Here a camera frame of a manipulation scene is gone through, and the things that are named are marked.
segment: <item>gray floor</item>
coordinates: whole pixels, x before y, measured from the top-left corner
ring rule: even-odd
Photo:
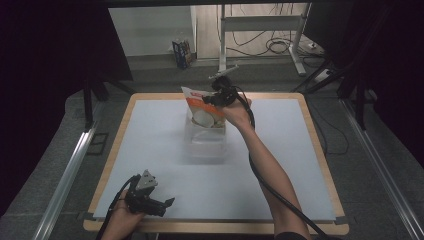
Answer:
[[[210,90],[207,77],[217,71],[217,61],[197,61],[186,70],[177,69],[170,59],[162,58],[149,61],[129,58],[129,63],[134,81],[124,83],[138,92],[180,92],[181,86]],[[303,79],[297,76],[288,58],[233,59],[229,65],[236,63],[240,68],[230,77],[246,92],[288,92]],[[321,143],[326,145],[327,161],[350,225],[350,232],[343,239],[411,239],[336,97],[337,85],[335,82],[308,96],[308,99]],[[105,102],[96,131],[108,135],[104,151],[96,146],[88,150],[90,154],[84,157],[50,239],[94,239],[96,236],[96,233],[85,231],[82,222],[130,98],[120,89],[108,84],[107,88],[110,98]],[[68,98],[66,114],[49,148],[0,220],[0,239],[30,239],[34,235],[84,129],[82,103],[81,92]],[[424,170],[380,121],[373,112],[372,104],[365,108],[365,122],[367,132],[394,180],[423,222]],[[189,237],[177,235],[170,238]],[[196,235],[191,239],[205,238]]]

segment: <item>clear plastic container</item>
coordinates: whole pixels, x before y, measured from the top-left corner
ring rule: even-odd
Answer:
[[[189,157],[198,160],[222,160],[226,152],[224,128],[205,128],[194,124],[190,109],[185,124],[185,145]]]

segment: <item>wire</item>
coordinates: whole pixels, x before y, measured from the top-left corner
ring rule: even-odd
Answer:
[[[102,237],[103,237],[103,233],[104,233],[104,231],[106,230],[106,227],[107,227],[107,225],[109,224],[109,220],[110,220],[110,218],[111,218],[111,216],[112,216],[112,212],[113,212],[113,208],[115,207],[115,205],[116,205],[116,202],[118,202],[118,200],[119,200],[119,197],[121,196],[121,194],[122,194],[122,192],[124,191],[124,189],[125,189],[125,187],[135,178],[136,176],[132,176],[130,179],[128,179],[128,181],[127,182],[125,182],[125,184],[121,187],[121,189],[119,190],[119,192],[115,195],[115,198],[113,199],[113,201],[112,201],[112,203],[110,204],[110,206],[109,206],[109,209],[108,209],[108,211],[107,211],[107,214],[106,214],[106,218],[105,218],[105,221],[103,222],[103,225],[102,225],[102,227],[100,228],[100,230],[99,230],[99,232],[97,233],[97,236],[96,236],[96,240],[100,240],[100,239],[102,239]]]
[[[315,112],[318,114],[318,116],[325,122],[325,123],[327,123],[330,127],[332,127],[333,129],[335,129],[336,131],[338,131],[339,133],[341,133],[341,135],[343,136],[343,138],[344,138],[344,141],[346,142],[346,147],[345,147],[345,149],[342,151],[342,152],[328,152],[328,142],[327,142],[327,139],[326,139],[326,137],[325,137],[325,134],[324,134],[324,132],[322,131],[322,129],[321,129],[321,127],[320,127],[320,125],[319,125],[319,123],[318,123],[318,121],[316,121],[316,119],[312,116],[313,114],[312,114],[312,112],[311,112],[311,116],[312,116],[312,119],[314,120],[314,122],[316,123],[316,125],[318,126],[318,128],[319,128],[319,130],[321,131],[321,134],[322,134],[322,136],[323,136],[323,138],[324,138],[324,142],[325,142],[325,152],[324,152],[324,154],[325,153],[327,153],[327,154],[332,154],[332,155],[345,155],[348,151],[349,151],[349,148],[350,148],[350,143],[349,143],[349,140],[347,139],[347,136],[346,136],[346,134],[342,131],[342,130],[340,130],[338,127],[336,127],[336,126],[334,126],[332,123],[330,123],[327,119],[325,119],[322,115],[321,115],[321,113],[319,112],[319,110],[318,110],[318,108],[312,103],[312,101],[309,101],[309,99],[308,99],[308,97],[307,97],[307,95],[305,95],[305,100],[306,100],[306,103],[308,104],[308,105],[310,105],[314,110],[315,110]]]
[[[293,14],[293,6],[294,6],[294,4],[293,4],[293,3],[292,3],[291,5],[289,4],[289,6],[287,6],[287,14],[289,13],[289,8],[290,8],[290,14]],[[282,4],[282,5],[281,5],[280,11],[279,11],[279,15],[281,15],[281,14],[282,14],[283,8],[284,8],[284,4]],[[277,10],[277,9],[278,9],[278,4],[275,4],[275,5],[274,5],[274,7],[273,7],[273,8],[269,11],[268,15],[270,15],[270,14],[271,14],[271,12],[272,12],[274,9],[275,9],[275,10]],[[246,13],[245,13],[245,12],[243,11],[243,9],[242,9],[241,4],[240,4],[240,10],[243,12],[243,14],[244,14],[244,15],[246,15]],[[233,5],[231,5],[231,8],[230,8],[230,14],[231,14],[231,16],[233,15]],[[220,32],[219,32],[219,14],[218,14],[218,5],[216,5],[216,30],[217,30],[218,39],[219,39],[219,41],[221,42],[222,40],[221,40],[221,36],[220,36],[220,34],[219,34]],[[232,32],[232,35],[233,35],[233,40],[234,40],[235,44],[236,44],[237,46],[241,47],[241,46],[244,46],[244,45],[246,45],[246,44],[248,44],[248,43],[253,42],[254,40],[256,40],[258,37],[260,37],[261,35],[263,35],[263,34],[264,34],[264,33],[266,33],[266,32],[269,32],[269,31],[262,31],[262,32],[260,32],[258,35],[254,36],[253,38],[251,38],[250,40],[248,40],[248,41],[246,41],[246,42],[244,42],[244,43],[238,43],[238,42],[237,42],[237,39],[236,39],[236,37],[235,37],[235,33],[234,33],[234,31]],[[292,43],[292,37],[291,37],[291,35],[292,35],[292,34],[291,34],[291,32],[292,32],[292,31],[290,31],[290,34],[287,34],[287,35],[289,35],[289,38],[288,38],[288,39],[287,39],[287,38],[284,38],[284,37],[286,36],[286,34],[284,34],[284,32],[282,32],[283,37],[276,37],[276,38],[274,38],[274,34],[275,34],[275,32],[276,32],[276,31],[273,31],[273,32],[272,32],[272,35],[271,35],[270,39],[269,39],[269,40],[267,40],[267,42],[265,43],[266,50],[265,50],[265,51],[263,51],[263,52],[252,54],[252,53],[243,52],[243,51],[241,51],[241,50],[238,50],[238,49],[235,49],[235,48],[230,48],[230,47],[226,47],[226,49],[227,49],[227,50],[230,50],[230,51],[238,52],[238,53],[243,54],[243,55],[246,55],[246,56],[251,56],[251,57],[259,57],[259,56],[262,56],[262,55],[264,55],[264,54],[266,54],[266,53],[268,53],[268,52],[272,52],[272,53],[274,53],[274,54],[276,54],[276,55],[283,54],[283,53],[285,53],[285,52],[287,52],[287,51],[288,51],[288,48],[289,48],[290,44]],[[274,48],[276,45],[283,45],[283,46],[285,46],[285,48],[284,48],[283,50],[281,50],[281,51],[274,50],[273,48]],[[300,47],[300,46],[298,46],[297,52],[299,53],[299,55],[300,55],[300,56],[302,56],[302,55],[306,55],[306,56],[308,56],[308,57],[313,57],[313,56],[315,56],[315,57],[323,57],[323,56],[322,56],[322,55],[320,55],[320,54],[307,52],[305,49],[303,49],[303,48],[302,48],[302,47]]]
[[[239,89],[244,96],[244,99],[237,95],[237,99],[242,103],[242,105],[244,106],[245,110],[247,111],[247,113],[249,114],[250,117],[250,122],[253,128],[255,128],[255,118],[253,115],[252,110],[250,109],[250,106],[247,102],[247,98],[246,95],[244,94],[244,91],[239,88],[236,87],[237,89]],[[281,203],[283,203],[287,208],[289,208],[294,214],[296,214],[300,219],[302,219],[305,223],[307,223],[309,226],[311,226],[311,228],[313,228],[318,235],[320,236],[320,239],[337,239],[337,238],[333,238],[333,237],[329,237],[324,231],[322,231],[311,219],[309,219],[306,215],[304,215],[302,213],[302,211],[300,211],[298,208],[296,208],[290,201],[288,201],[287,199],[285,199],[283,196],[281,196],[281,194],[279,194],[277,191],[275,191],[275,189],[273,189],[266,181],[265,179],[261,176],[261,174],[259,173],[258,169],[256,168],[255,164],[253,163],[253,160],[250,156],[249,153],[249,163],[250,163],[250,167],[252,168],[253,173],[255,174],[256,178],[258,179],[258,181],[274,196],[276,197]]]

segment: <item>wooden table edge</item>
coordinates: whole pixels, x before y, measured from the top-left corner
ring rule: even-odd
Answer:
[[[299,101],[300,104],[300,108],[303,114],[303,117],[305,119],[305,123],[307,125],[307,129],[309,132],[309,135],[311,137],[312,140],[312,144],[314,146],[314,150],[315,153],[317,155],[317,159],[318,159],[318,164],[320,166],[320,169],[322,171],[322,174],[324,176],[324,180],[326,182],[328,191],[329,191],[329,195],[330,195],[330,200],[331,203],[333,204],[333,209],[335,211],[335,215],[336,217],[345,217],[344,211],[343,211],[343,207],[341,205],[339,196],[337,194],[337,190],[335,188],[334,185],[334,181],[333,178],[331,176],[330,170],[328,168],[327,165],[327,161],[325,159],[324,153],[322,152],[321,149],[321,145],[319,142],[319,138],[318,135],[315,131],[315,127],[312,121],[312,117],[309,113],[305,98],[302,94],[300,93],[269,93],[269,92],[264,92],[264,93],[252,93],[252,92],[248,92],[246,93],[246,96],[250,99],[253,100],[252,104],[254,104],[254,99],[297,99]],[[122,143],[122,139],[125,135],[125,131],[127,129],[129,120],[131,119],[131,113],[132,110],[134,109],[135,103],[137,100],[181,100],[181,99],[185,99],[184,95],[182,93],[136,93],[133,94],[130,98],[130,101],[128,102],[127,108],[125,110],[124,116],[122,118],[122,121],[120,123],[118,132],[116,134],[115,140],[113,142],[112,148],[110,150],[109,156],[107,158],[105,167],[103,168],[103,172],[102,175],[100,177],[99,183],[97,185],[97,188],[94,192],[92,201],[90,203],[89,209],[88,209],[88,213],[94,213],[96,208],[97,208],[97,204],[100,200],[101,194],[103,193],[107,181],[109,179],[110,173],[111,173],[111,169],[113,168],[113,165],[115,164],[115,160],[120,148],[120,145]],[[145,232],[153,232],[151,231],[151,229],[149,229],[149,227],[153,228],[153,229],[160,229],[162,230],[161,232],[167,232],[166,228],[169,227],[170,229],[174,229],[172,232],[176,232],[175,231],[175,227],[176,226],[185,226],[187,224],[191,224],[192,227],[194,226],[198,226],[198,225],[210,225],[212,224],[215,227],[223,227],[226,226],[226,224],[229,223],[195,223],[195,222],[188,222],[188,223],[175,223],[175,222],[161,222],[160,224],[158,223],[149,223],[149,224],[141,224],[142,226],[139,228],[139,230],[145,231]],[[236,227],[236,229],[240,229],[242,227],[239,226],[239,224],[241,224],[243,226],[243,224],[246,223],[231,223],[231,225],[233,227]],[[98,231],[102,225],[102,222],[100,221],[91,221],[91,220],[84,220],[84,229],[86,229],[87,231]],[[265,224],[267,225],[267,228],[269,228],[269,225],[273,225],[272,223],[268,223]],[[320,228],[322,228],[325,232],[327,232],[328,234],[336,234],[336,235],[345,235],[348,233],[349,231],[349,226],[348,224],[340,224],[340,225],[336,225],[334,223],[332,224],[318,224],[318,226],[320,226]],[[196,232],[196,231],[201,231],[201,230],[196,230],[196,229],[192,229],[189,232]],[[263,231],[263,234],[269,234],[269,231]]]

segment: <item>black cable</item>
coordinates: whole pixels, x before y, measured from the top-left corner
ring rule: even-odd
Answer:
[[[291,35],[289,36],[289,38],[286,38],[286,36],[288,36],[289,34],[285,34],[284,31],[280,31],[280,32],[282,33],[283,36],[282,37],[278,37],[278,38],[281,39],[281,40],[283,40],[284,43],[287,45],[287,47],[289,47],[290,44],[293,43],[293,41],[291,40]],[[298,46],[298,48],[296,49],[296,51],[297,51],[299,57],[305,56],[305,57],[310,57],[310,58],[312,58],[312,57],[324,58],[324,53],[323,52],[321,52],[319,54],[318,53],[308,52],[307,50],[303,49],[302,46],[300,46],[300,45]]]
[[[250,122],[253,128],[255,128],[255,118],[253,115],[252,110],[250,109],[250,106],[247,102],[247,98],[246,95],[244,94],[244,91],[241,90],[241,92],[243,93],[244,99],[241,96],[237,96],[237,99],[242,103],[243,107],[245,108],[245,110],[247,111],[247,113],[249,114],[250,117]],[[309,219],[306,215],[304,215],[302,213],[302,211],[300,211],[298,208],[296,208],[296,206],[294,206],[290,201],[288,201],[287,199],[285,199],[283,196],[281,196],[281,194],[279,194],[277,191],[275,191],[275,189],[273,189],[266,181],[265,179],[261,176],[261,174],[259,173],[258,169],[256,168],[255,164],[253,163],[253,160],[250,156],[249,153],[249,163],[250,163],[250,167],[252,168],[253,173],[255,174],[256,178],[258,179],[258,181],[274,196],[276,197],[281,203],[283,203],[287,208],[289,208],[291,211],[293,211],[293,213],[295,213],[300,219],[302,219],[305,223],[307,223],[309,226],[311,226],[319,235],[320,239],[337,239],[337,238],[333,238],[333,237],[329,237],[324,231],[322,231],[311,219]]]
[[[278,3],[274,4],[274,7],[269,11],[268,15],[270,15],[272,10],[276,9],[277,7],[278,7]]]
[[[280,9],[280,15],[281,15],[281,12],[282,12],[282,10],[283,10],[283,6],[284,6],[284,4],[283,5],[281,5],[281,9]],[[271,14],[271,12],[272,12],[272,10],[274,10],[275,8],[277,8],[278,7],[278,4],[276,4],[276,5],[274,5],[274,7],[271,9],[271,11],[268,13],[268,15],[269,14]],[[218,27],[218,24],[219,24],[219,21],[218,21],[218,5],[216,5],[216,30],[217,30],[217,33],[218,33],[218,39],[219,39],[219,41],[221,42],[221,36],[220,36],[220,34],[219,34],[219,27]],[[238,43],[237,42],[237,40],[236,40],[236,38],[235,38],[235,34],[234,34],[234,32],[232,32],[233,33],[233,39],[234,39],[234,42],[236,43],[236,45],[237,46],[244,46],[244,45],[246,45],[246,44],[248,44],[248,43],[250,43],[250,42],[252,42],[253,40],[255,40],[256,38],[258,38],[259,36],[261,36],[262,34],[264,34],[265,32],[267,32],[267,31],[263,31],[263,32],[261,32],[261,33],[259,33],[258,35],[256,35],[255,37],[253,37],[252,39],[250,39],[250,40],[248,40],[247,42],[244,42],[244,43]],[[240,50],[238,50],[238,49],[235,49],[235,48],[228,48],[228,47],[226,47],[226,49],[227,50],[231,50],[231,51],[235,51],[235,52],[238,52],[238,53],[241,53],[241,54],[243,54],[243,55],[246,55],[246,56],[252,56],[252,57],[257,57],[257,56],[261,56],[261,55],[264,55],[264,54],[266,54],[266,53],[268,53],[269,51],[271,51],[271,52],[273,52],[273,53],[275,53],[275,54],[283,54],[284,52],[286,52],[287,50],[288,50],[288,45],[287,45],[287,43],[284,41],[284,40],[286,40],[286,39],[283,39],[283,38],[274,38],[274,33],[275,33],[275,31],[273,31],[273,33],[272,33],[272,35],[271,35],[271,38],[265,43],[265,45],[266,45],[266,51],[264,51],[264,52],[261,52],[261,53],[257,53],[257,54],[250,54],[250,53],[246,53],[246,52],[243,52],[243,51],[240,51]],[[282,51],[276,51],[276,50],[273,50],[272,48],[275,46],[275,45],[284,45],[285,46],[285,49],[284,50],[282,50]]]
[[[125,187],[135,178],[136,176],[132,176],[128,181],[122,186],[122,188],[119,190],[119,192],[116,194],[115,198],[113,199],[112,203],[109,206],[109,209],[107,210],[105,221],[103,222],[102,227],[100,228],[99,232],[97,233],[96,240],[101,240],[103,237],[103,233],[106,230],[107,225],[109,224],[110,218],[113,213],[113,209],[115,208],[116,203],[119,201],[119,198],[121,197],[122,192],[124,191]],[[130,239],[132,234],[127,236],[125,239]]]
[[[240,4],[240,10],[243,12],[244,15],[246,15],[246,13],[243,11],[243,8],[241,8],[241,4]]]
[[[317,126],[318,131],[321,133],[322,139],[324,141],[324,146],[322,146],[322,149],[323,149],[323,152],[324,152],[324,156],[327,157],[327,152],[328,152],[328,141],[327,141],[327,137],[325,136],[324,131],[321,128],[321,125],[319,125],[319,123],[316,120],[315,115],[312,113],[312,111],[311,111],[311,118],[312,118],[312,121],[314,121],[315,126]]]
[[[344,138],[344,140],[345,140],[345,142],[346,142],[346,147],[345,147],[345,150],[344,151],[342,151],[342,152],[327,152],[327,154],[332,154],[332,155],[344,155],[344,154],[346,154],[348,151],[349,151],[349,148],[350,148],[350,143],[349,143],[349,140],[347,139],[347,136],[346,136],[346,134],[342,131],[342,130],[340,130],[339,128],[337,128],[336,126],[334,126],[333,124],[331,124],[327,119],[325,119],[322,115],[321,115],[321,113],[318,111],[318,108],[311,102],[311,101],[309,101],[309,99],[308,99],[308,97],[307,97],[307,95],[305,95],[305,100],[306,100],[306,103],[308,104],[308,105],[310,105],[310,106],[312,106],[312,108],[315,110],[315,112],[316,113],[318,113],[318,115],[319,115],[319,117],[325,122],[325,123],[327,123],[330,127],[332,127],[333,129],[335,129],[336,131],[338,131],[339,133],[341,133],[341,135],[343,136],[343,138]],[[319,126],[319,124],[318,124],[318,122],[316,121],[316,119],[314,119],[314,121],[315,121],[315,123],[317,124],[317,126],[318,126],[318,128],[320,129],[320,131],[321,131],[321,134],[323,135],[323,138],[325,139],[325,136],[324,136],[324,132],[322,132],[322,130],[321,130],[321,127]]]
[[[280,8],[280,13],[279,13],[279,15],[281,15],[281,13],[283,12],[283,8],[284,8],[284,3],[281,3],[281,8]]]

